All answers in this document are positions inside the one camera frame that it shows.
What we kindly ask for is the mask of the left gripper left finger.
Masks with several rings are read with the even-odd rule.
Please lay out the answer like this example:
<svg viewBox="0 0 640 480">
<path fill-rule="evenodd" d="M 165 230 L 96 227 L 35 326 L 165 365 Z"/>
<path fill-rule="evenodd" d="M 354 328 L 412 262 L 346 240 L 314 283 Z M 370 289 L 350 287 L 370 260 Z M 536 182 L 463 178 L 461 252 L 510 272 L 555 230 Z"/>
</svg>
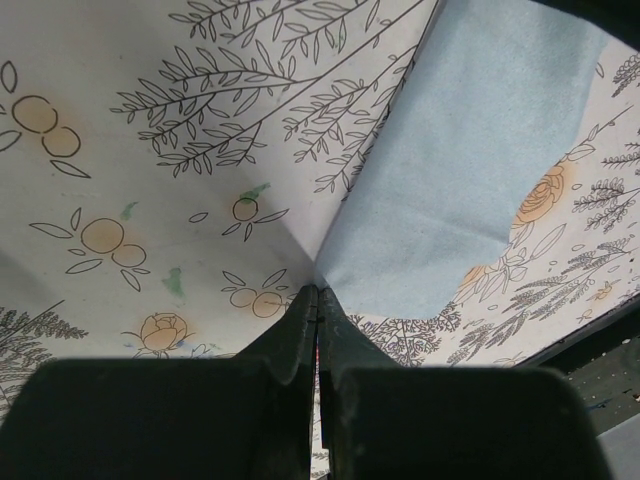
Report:
<svg viewBox="0 0 640 480">
<path fill-rule="evenodd" d="M 228 359 L 40 367 L 1 428 L 5 479 L 306 479 L 318 290 Z"/>
</svg>

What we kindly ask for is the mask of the light blue cloth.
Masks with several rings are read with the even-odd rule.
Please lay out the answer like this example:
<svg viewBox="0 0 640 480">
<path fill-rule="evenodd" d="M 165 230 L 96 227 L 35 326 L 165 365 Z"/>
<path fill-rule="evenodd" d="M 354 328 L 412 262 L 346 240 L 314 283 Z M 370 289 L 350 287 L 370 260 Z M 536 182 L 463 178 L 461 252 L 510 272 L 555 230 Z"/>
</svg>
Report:
<svg viewBox="0 0 640 480">
<path fill-rule="evenodd" d="M 577 136 L 608 42 L 533 1 L 449 1 L 318 258 L 342 307 L 429 318 L 505 250 Z"/>
</svg>

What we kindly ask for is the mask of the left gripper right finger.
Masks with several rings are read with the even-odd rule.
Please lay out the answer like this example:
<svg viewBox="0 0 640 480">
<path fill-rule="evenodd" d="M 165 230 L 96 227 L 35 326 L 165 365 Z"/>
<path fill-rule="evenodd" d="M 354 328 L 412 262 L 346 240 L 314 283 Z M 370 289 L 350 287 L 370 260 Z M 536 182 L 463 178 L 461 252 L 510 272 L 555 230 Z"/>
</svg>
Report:
<svg viewBox="0 0 640 480">
<path fill-rule="evenodd" d="M 540 368 L 404 367 L 318 304 L 322 442 L 334 479 L 608 479 L 586 409 Z"/>
</svg>

